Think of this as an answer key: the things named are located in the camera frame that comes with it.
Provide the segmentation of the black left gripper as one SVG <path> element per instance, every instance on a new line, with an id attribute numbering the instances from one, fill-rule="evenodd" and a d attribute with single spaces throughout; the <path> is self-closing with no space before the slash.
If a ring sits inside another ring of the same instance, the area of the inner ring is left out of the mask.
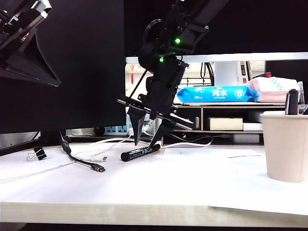
<path id="1" fill-rule="evenodd" d="M 19 36 L 24 36 L 44 19 L 52 6 L 48 0 L 11 0 L 0 10 L 0 48 L 4 49 Z M 60 79 L 50 68 L 39 49 L 37 34 L 30 34 L 21 47 L 0 53 L 0 76 L 58 87 Z"/>

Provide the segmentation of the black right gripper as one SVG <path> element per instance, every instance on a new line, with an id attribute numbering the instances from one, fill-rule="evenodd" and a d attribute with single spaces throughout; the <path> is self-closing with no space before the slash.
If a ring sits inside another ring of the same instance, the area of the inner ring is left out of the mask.
<path id="1" fill-rule="evenodd" d="M 149 145 L 152 148 L 163 136 L 172 132 L 175 126 L 191 130 L 193 123 L 175 115 L 178 108 L 173 105 L 178 86 L 188 64 L 175 57 L 157 61 L 153 76 L 148 84 L 147 94 L 138 99 L 119 95 L 117 101 L 129 107 L 128 115 L 134 133 L 135 145 L 138 144 L 146 114 L 162 119 L 162 122 Z"/>

